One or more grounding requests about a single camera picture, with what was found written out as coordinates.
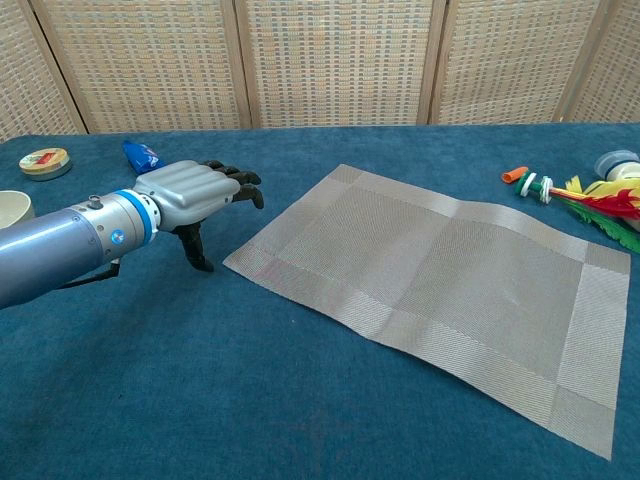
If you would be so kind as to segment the woven bamboo folding screen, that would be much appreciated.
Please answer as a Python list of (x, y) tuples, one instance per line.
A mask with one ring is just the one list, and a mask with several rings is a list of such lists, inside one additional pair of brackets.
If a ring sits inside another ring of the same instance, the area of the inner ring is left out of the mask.
[(640, 122), (640, 0), (0, 0), (0, 142)]

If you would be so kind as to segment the round tin with red label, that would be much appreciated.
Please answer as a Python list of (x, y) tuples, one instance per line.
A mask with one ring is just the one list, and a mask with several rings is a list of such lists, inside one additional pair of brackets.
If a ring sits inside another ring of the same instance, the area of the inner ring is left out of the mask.
[(20, 159), (19, 168), (33, 181), (48, 181), (65, 175), (72, 167), (71, 157), (63, 148), (45, 148)]

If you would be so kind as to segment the blue snack packet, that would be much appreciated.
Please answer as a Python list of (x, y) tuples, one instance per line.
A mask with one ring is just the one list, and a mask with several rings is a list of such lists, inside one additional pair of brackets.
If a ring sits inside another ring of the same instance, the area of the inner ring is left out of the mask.
[(124, 141), (122, 149), (129, 164), (138, 175), (145, 174), (165, 166), (157, 153), (145, 144)]

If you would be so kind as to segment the blue carpet table cover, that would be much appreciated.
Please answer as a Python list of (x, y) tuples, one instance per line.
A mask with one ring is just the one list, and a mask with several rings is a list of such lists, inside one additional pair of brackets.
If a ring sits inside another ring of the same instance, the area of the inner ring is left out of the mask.
[(341, 164), (519, 209), (587, 240), (502, 172), (593, 176), (640, 121), (128, 133), (165, 161), (262, 177), (266, 206), (206, 221), (215, 272), (161, 234), (118, 277), (0, 311), (0, 480), (640, 480), (640, 256), (632, 259), (613, 455), (227, 269), (224, 258)]

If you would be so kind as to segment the mayonnaise squeeze bottle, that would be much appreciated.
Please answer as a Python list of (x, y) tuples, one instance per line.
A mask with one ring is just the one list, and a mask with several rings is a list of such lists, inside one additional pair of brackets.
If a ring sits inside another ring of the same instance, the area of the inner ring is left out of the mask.
[(608, 152), (597, 160), (594, 169), (602, 179), (594, 190), (597, 196), (614, 195), (626, 189), (640, 189), (640, 156), (634, 152)]

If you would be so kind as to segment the grey woven placemat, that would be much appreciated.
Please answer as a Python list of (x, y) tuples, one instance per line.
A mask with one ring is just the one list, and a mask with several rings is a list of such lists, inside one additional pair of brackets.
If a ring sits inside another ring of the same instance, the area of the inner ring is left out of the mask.
[(627, 253), (340, 165), (225, 265), (612, 455)]

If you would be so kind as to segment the colourful feather shuttlecock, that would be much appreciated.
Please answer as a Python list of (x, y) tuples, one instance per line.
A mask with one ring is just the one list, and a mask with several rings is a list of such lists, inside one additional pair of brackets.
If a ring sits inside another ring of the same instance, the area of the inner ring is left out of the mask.
[(582, 192), (580, 179), (574, 176), (564, 188), (555, 187), (551, 178), (536, 180), (535, 172), (526, 171), (517, 181), (515, 191), (522, 197), (536, 194), (548, 204), (559, 199), (585, 223), (593, 223), (621, 246), (640, 254), (640, 232), (624, 226), (640, 222), (640, 178), (598, 181), (590, 192)]

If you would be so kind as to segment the white bowl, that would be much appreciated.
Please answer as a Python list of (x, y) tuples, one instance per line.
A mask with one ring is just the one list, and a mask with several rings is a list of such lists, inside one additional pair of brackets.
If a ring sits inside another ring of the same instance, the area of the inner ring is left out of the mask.
[(0, 190), (0, 229), (34, 217), (34, 206), (28, 194), (16, 190)]

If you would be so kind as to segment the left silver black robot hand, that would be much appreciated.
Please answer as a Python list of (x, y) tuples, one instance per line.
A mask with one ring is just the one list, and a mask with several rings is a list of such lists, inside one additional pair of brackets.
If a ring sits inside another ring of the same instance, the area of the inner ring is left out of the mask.
[(190, 265), (212, 272), (204, 256), (201, 223), (223, 207), (250, 201), (262, 209), (264, 198), (258, 189), (261, 178), (253, 171), (213, 160), (198, 163), (183, 160), (138, 176), (133, 190), (150, 197), (159, 208), (158, 229), (176, 235)]

